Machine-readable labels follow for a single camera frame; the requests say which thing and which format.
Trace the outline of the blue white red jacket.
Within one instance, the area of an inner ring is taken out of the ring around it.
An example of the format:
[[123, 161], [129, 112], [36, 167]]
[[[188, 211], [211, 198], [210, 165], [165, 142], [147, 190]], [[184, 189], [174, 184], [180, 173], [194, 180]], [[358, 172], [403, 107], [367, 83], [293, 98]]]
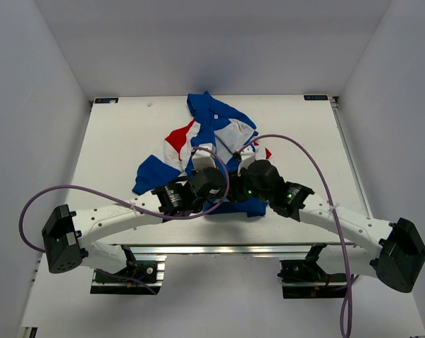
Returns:
[[135, 194], [192, 179], [207, 168], [226, 180], [238, 171], [235, 154], [243, 146], [251, 159], [271, 160], [272, 153], [254, 140], [257, 125], [243, 112], [208, 92], [188, 94], [187, 107], [190, 122], [171, 131], [137, 168]]

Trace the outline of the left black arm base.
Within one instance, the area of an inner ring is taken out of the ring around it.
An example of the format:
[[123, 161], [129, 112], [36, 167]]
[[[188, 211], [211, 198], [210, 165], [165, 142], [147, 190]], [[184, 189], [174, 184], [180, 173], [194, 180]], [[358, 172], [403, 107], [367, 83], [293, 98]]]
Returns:
[[126, 267], [115, 274], [94, 270], [90, 294], [156, 296], [164, 280], [166, 258], [136, 256], [129, 246], [121, 248], [127, 258]]

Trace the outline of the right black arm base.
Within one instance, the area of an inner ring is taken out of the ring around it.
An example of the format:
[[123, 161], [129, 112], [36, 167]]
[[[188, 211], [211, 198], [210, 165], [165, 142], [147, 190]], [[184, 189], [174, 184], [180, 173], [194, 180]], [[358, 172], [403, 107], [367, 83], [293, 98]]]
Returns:
[[328, 274], [319, 267], [319, 254], [326, 244], [315, 244], [301, 259], [280, 261], [284, 299], [336, 299], [344, 298], [347, 291], [345, 273]]

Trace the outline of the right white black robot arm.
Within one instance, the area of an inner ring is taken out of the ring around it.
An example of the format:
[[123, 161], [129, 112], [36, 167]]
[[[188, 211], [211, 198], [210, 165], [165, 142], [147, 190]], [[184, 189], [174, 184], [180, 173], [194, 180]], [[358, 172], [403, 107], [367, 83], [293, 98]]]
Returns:
[[378, 278], [398, 292], [410, 293], [425, 263], [425, 244], [407, 219], [370, 218], [347, 208], [332, 207], [311, 188], [285, 181], [268, 160], [256, 160], [230, 176], [232, 201], [256, 199], [279, 216], [314, 225], [343, 237], [352, 272]]

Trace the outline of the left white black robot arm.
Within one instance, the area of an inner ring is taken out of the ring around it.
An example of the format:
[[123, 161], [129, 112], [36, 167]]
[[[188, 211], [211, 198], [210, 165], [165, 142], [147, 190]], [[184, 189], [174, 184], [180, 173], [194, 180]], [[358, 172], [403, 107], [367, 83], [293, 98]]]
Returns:
[[130, 248], [101, 239], [176, 218], [185, 220], [202, 212], [206, 202], [222, 198], [226, 187], [226, 177], [219, 170], [206, 168], [129, 201], [78, 211], [66, 204], [57, 206], [42, 229], [49, 272], [61, 274], [85, 266], [127, 281], [137, 265]]

